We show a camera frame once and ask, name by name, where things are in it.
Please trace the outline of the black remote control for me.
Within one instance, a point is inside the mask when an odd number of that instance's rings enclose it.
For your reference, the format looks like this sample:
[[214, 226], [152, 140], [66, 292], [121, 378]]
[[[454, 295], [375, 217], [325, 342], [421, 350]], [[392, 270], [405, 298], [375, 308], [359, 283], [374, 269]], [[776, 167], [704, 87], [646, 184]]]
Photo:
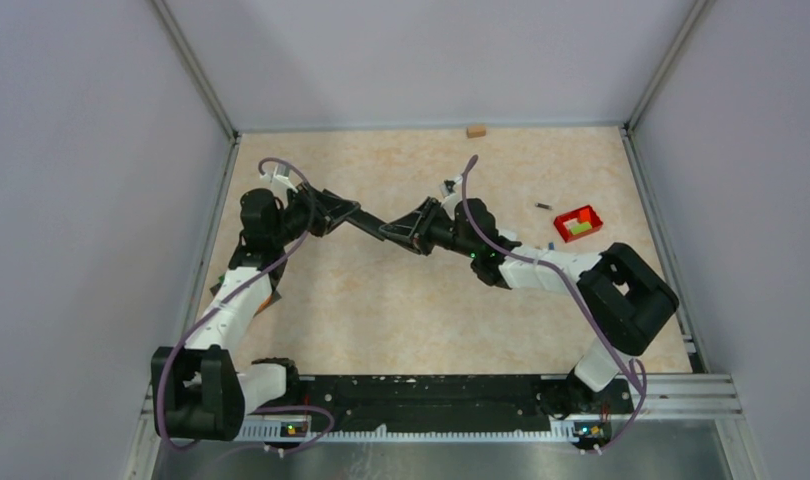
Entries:
[[352, 213], [347, 221], [357, 229], [379, 241], [387, 241], [390, 239], [387, 232], [387, 223], [362, 209]]

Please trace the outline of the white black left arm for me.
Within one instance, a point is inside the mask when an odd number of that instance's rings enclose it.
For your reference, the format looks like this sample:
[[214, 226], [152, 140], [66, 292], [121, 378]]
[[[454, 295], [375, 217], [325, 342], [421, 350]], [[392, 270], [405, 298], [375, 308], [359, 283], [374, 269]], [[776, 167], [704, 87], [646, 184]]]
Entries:
[[264, 404], [283, 414], [300, 404], [302, 388], [289, 378], [290, 361], [236, 367], [232, 352], [276, 298], [289, 253], [310, 235], [331, 233], [360, 205], [307, 183], [284, 193], [280, 199], [257, 188], [241, 196], [241, 229], [219, 289], [180, 343], [152, 356], [154, 418], [164, 440], [230, 441]]

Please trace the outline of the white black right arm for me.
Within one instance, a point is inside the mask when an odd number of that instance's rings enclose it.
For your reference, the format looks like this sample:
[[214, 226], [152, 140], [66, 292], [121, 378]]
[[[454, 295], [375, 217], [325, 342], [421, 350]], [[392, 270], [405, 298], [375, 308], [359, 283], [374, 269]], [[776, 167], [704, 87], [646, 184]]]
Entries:
[[385, 222], [356, 201], [330, 192], [324, 197], [311, 222], [314, 236], [348, 223], [417, 255], [442, 248], [466, 256], [477, 278], [490, 287], [569, 295], [596, 335], [567, 376], [567, 397], [575, 409], [595, 411], [619, 374], [641, 395], [647, 393], [639, 358], [675, 314], [679, 299], [631, 246], [616, 242], [595, 254], [527, 247], [502, 234], [478, 198], [428, 197], [405, 216]]

